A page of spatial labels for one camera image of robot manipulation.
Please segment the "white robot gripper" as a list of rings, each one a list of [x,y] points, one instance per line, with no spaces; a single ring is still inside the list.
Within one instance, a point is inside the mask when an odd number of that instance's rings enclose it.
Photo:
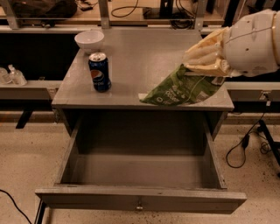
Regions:
[[[185,51],[183,65],[196,74],[255,77],[280,67],[280,11],[262,10],[230,28],[213,31]]]

